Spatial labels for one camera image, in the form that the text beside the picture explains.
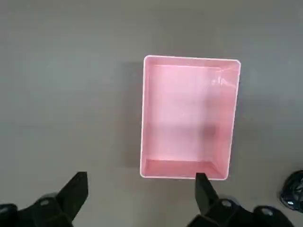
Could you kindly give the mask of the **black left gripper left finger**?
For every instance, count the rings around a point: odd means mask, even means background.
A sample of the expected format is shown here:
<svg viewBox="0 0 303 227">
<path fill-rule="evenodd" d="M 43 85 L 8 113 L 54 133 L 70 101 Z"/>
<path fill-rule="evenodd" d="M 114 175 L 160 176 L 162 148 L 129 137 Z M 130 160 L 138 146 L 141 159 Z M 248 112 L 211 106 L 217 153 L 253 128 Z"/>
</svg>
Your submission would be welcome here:
<svg viewBox="0 0 303 227">
<path fill-rule="evenodd" d="M 88 174 L 76 175 L 59 191 L 48 193 L 25 209 L 13 203 L 0 205 L 2 227 L 72 227 L 88 198 Z"/>
</svg>

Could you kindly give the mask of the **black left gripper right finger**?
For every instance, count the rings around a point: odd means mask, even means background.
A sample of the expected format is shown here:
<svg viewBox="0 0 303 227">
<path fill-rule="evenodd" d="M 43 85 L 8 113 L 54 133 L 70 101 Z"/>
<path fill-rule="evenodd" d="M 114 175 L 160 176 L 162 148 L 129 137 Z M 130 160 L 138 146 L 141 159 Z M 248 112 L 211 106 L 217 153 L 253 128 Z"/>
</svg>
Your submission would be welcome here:
<svg viewBox="0 0 303 227">
<path fill-rule="evenodd" d="M 220 198 L 204 173 L 195 178 L 195 199 L 200 210 L 189 227 L 292 227 L 280 210 L 257 206 L 253 211 L 227 198 Z"/>
</svg>

